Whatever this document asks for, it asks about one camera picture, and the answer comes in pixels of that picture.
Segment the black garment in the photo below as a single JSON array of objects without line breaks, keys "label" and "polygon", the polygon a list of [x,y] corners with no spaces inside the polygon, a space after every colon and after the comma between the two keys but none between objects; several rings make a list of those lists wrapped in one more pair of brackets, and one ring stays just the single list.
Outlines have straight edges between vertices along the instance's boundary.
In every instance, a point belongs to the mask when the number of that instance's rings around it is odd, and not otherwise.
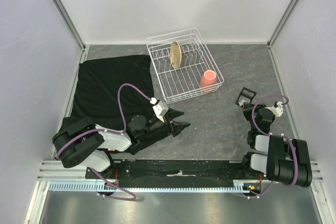
[{"label": "black garment", "polygon": [[148,55],[129,55],[87,60],[80,64],[72,111],[62,120],[64,130],[89,118],[112,130],[126,130],[135,115],[146,119],[154,111],[154,97]]}]

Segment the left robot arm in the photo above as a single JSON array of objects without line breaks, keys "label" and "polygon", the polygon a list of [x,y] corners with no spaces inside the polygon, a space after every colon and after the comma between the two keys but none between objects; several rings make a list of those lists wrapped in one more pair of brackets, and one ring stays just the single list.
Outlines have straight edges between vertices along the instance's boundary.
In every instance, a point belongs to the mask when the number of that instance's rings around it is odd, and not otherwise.
[{"label": "left robot arm", "polygon": [[183,114],[169,108],[163,116],[153,115],[151,119],[135,115],[125,132],[93,124],[85,118],[54,135],[52,143],[64,168],[84,165],[103,178],[111,178],[115,165],[110,153],[134,155],[168,136],[179,135],[190,126],[189,122],[175,121]]}]

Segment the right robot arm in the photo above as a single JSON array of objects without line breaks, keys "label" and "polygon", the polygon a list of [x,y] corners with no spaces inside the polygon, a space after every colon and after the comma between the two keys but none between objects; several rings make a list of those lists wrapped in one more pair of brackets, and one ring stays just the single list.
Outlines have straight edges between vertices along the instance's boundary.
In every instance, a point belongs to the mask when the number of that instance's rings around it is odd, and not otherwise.
[{"label": "right robot arm", "polygon": [[240,166],[241,174],[248,179],[259,172],[273,182],[285,185],[308,187],[312,182],[312,168],[307,142],[286,139],[283,135],[270,133],[275,118],[283,114],[283,103],[277,101],[273,106],[253,105],[241,100],[245,119],[250,123],[247,144],[258,153],[248,153]]}]

